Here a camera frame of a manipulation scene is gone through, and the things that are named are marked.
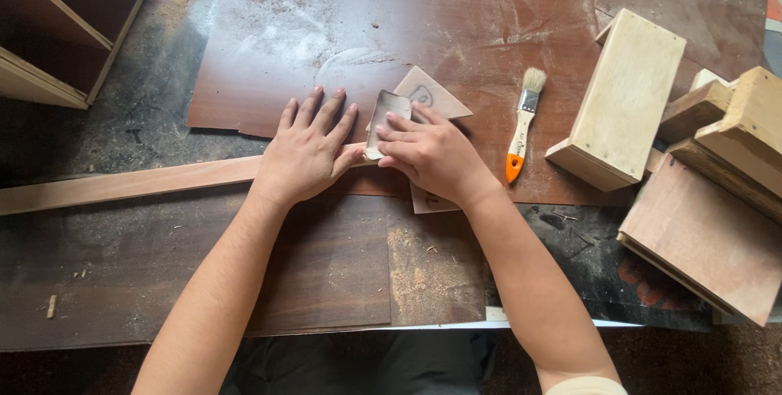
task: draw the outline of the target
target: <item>paint brush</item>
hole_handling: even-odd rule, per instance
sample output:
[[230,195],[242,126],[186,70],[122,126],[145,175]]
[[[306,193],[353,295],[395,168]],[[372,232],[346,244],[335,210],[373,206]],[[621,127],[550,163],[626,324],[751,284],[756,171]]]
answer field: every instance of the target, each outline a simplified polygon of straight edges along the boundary
[[508,183],[513,182],[522,170],[524,154],[527,150],[529,123],[535,116],[537,102],[543,85],[546,83],[546,78],[546,73],[537,68],[530,67],[524,71],[522,97],[518,101],[518,109],[516,110],[516,132],[513,134],[513,140],[507,150],[507,159],[505,160],[505,178]]

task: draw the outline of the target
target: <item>hand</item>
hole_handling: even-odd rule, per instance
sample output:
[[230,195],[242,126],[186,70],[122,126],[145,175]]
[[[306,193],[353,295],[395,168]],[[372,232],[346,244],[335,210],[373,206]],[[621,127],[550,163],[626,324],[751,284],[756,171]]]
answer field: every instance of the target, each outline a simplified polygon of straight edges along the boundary
[[291,99],[288,102],[277,135],[261,159],[251,195],[260,195],[267,201],[290,208],[321,193],[363,158],[362,149],[338,155],[339,146],[356,120],[356,104],[348,107],[337,126],[329,132],[334,114],[345,100],[345,88],[338,88],[313,119],[313,112],[322,98],[323,87],[318,85],[298,112],[298,101]]
[[413,102],[413,111],[431,124],[414,123],[394,112],[387,120],[398,131],[378,125],[380,167],[401,170],[422,189],[467,209],[502,184],[484,164],[478,152],[451,122],[431,108]]

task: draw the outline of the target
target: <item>metal ferrule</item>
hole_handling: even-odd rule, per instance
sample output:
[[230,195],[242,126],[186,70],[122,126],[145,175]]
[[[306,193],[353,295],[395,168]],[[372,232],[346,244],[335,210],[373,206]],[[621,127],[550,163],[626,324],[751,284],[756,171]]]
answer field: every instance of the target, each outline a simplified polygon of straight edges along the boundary
[[518,101],[518,109],[534,113],[535,108],[537,108],[537,101],[539,97],[540,93],[536,93],[535,91],[530,90],[523,90],[522,98]]

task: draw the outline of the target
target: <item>brush bristles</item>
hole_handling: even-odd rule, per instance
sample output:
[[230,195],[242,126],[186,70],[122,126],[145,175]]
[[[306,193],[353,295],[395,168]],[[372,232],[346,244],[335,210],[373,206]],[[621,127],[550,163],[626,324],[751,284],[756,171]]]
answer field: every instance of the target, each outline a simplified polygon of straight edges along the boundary
[[538,70],[535,67],[528,68],[524,71],[524,90],[540,93],[543,90],[543,85],[546,84],[546,78],[546,73],[543,70]]

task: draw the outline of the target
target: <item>forearm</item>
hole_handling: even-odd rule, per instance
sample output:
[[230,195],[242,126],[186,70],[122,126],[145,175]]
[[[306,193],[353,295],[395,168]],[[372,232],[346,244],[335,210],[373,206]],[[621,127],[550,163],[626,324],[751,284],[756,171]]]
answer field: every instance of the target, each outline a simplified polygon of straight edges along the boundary
[[258,297],[287,207],[253,190],[174,304],[136,393],[216,393]]
[[619,381],[578,294],[507,195],[497,191],[464,211],[492,268],[513,333],[535,361],[543,391],[569,375]]

